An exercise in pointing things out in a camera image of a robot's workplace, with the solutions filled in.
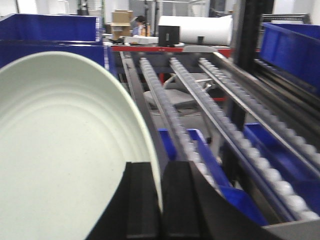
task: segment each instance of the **white plate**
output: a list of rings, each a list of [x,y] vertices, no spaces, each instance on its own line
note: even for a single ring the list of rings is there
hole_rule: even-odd
[[[126,162],[150,161],[161,194],[146,124],[97,63],[42,52],[0,70],[0,239],[83,240]]]

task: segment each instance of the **blue bin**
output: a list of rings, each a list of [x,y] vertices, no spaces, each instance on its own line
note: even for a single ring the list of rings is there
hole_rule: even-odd
[[[0,20],[0,40],[102,45],[102,27],[95,16],[10,14]]]
[[[231,186],[228,178],[224,174],[216,158],[213,156],[201,132],[197,129],[188,129],[187,131],[191,139],[196,141],[197,150],[205,161],[205,164],[211,172],[215,182],[219,185],[225,199],[255,223],[260,226],[268,225],[268,222],[249,195],[243,190],[236,189]],[[170,139],[168,130],[161,128],[159,129],[159,133],[169,159],[174,161],[177,156],[177,152],[172,140]]]
[[[277,169],[315,213],[320,214],[320,179],[259,123],[245,125],[243,134]]]
[[[264,23],[260,57],[287,71],[295,84],[320,96],[320,26]]]
[[[0,20],[0,68],[24,56],[63,51],[105,67],[98,17],[11,14]]]

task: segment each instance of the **white roll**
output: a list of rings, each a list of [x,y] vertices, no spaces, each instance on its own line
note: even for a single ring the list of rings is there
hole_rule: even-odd
[[[203,44],[230,45],[232,35],[232,16],[196,17],[196,16],[161,16],[159,26],[179,26],[180,41],[196,44],[198,37]]]

